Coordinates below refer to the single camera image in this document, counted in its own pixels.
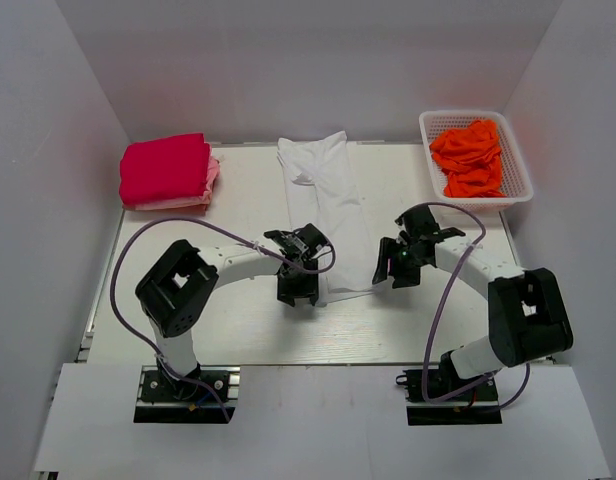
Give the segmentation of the white t shirt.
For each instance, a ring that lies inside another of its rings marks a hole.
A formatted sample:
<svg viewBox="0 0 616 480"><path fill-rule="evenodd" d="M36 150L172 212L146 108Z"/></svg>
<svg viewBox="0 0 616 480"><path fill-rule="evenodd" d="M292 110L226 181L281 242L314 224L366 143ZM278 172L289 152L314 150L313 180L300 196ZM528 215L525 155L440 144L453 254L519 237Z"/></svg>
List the white t shirt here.
<svg viewBox="0 0 616 480"><path fill-rule="evenodd" d="M334 245L335 264L319 277L318 304L373 292L377 251L371 244L349 161L346 133L311 142L281 138L277 159L291 227L311 223Z"/></svg>

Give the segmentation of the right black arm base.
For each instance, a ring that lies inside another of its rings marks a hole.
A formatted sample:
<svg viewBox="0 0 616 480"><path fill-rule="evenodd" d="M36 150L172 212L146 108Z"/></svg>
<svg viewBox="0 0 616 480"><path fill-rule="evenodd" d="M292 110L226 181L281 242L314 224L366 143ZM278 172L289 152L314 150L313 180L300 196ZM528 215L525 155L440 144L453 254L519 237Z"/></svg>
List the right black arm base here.
<svg viewBox="0 0 616 480"><path fill-rule="evenodd" d="M473 426L499 425L499 394L493 379L459 395L438 401L439 397L468 385L470 380L444 379L438 368L427 372L429 401L423 395L423 370L407 369L395 378L397 387L405 391L409 426Z"/></svg>

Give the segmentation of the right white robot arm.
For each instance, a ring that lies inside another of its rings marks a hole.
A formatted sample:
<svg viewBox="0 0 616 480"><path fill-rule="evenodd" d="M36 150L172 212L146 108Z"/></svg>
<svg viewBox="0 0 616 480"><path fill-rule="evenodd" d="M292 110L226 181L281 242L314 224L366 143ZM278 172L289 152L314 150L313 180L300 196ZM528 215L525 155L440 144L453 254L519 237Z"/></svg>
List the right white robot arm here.
<svg viewBox="0 0 616 480"><path fill-rule="evenodd" d="M546 268L523 269L480 248L457 227L441 227L431 203L416 205L395 221L397 237L379 243L373 284L386 280L395 289L415 287L427 266L449 274L431 327L438 328L451 288L462 281L487 302L484 337L446 352L437 368L422 367L422 395L440 385L442 400L465 397L504 369L570 350L574 334L557 278Z"/></svg>

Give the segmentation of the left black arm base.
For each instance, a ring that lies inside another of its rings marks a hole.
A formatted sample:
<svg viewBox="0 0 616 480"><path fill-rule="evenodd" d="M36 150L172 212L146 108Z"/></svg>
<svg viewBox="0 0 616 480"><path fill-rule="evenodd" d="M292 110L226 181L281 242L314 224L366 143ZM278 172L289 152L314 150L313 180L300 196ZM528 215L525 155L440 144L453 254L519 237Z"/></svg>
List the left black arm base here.
<svg viewBox="0 0 616 480"><path fill-rule="evenodd" d="M228 424L237 407L240 368L229 366L202 367L198 379L208 389L179 380L172 380L158 366L144 366L134 408L136 424Z"/></svg>

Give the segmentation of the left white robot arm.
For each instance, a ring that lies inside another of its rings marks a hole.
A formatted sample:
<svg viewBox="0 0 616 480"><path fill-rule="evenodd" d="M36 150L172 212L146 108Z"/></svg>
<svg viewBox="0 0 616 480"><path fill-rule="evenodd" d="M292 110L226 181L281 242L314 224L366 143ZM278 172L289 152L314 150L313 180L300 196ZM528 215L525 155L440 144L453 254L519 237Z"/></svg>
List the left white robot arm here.
<svg viewBox="0 0 616 480"><path fill-rule="evenodd" d="M276 298L293 307L316 305L321 253L334 252L326 236L309 223L294 231L272 230L255 240L237 239L222 247L197 248L177 240L162 254L135 289L152 325L165 387L187 399L199 387L200 369L191 330L212 293L224 286L256 277L276 278Z"/></svg>

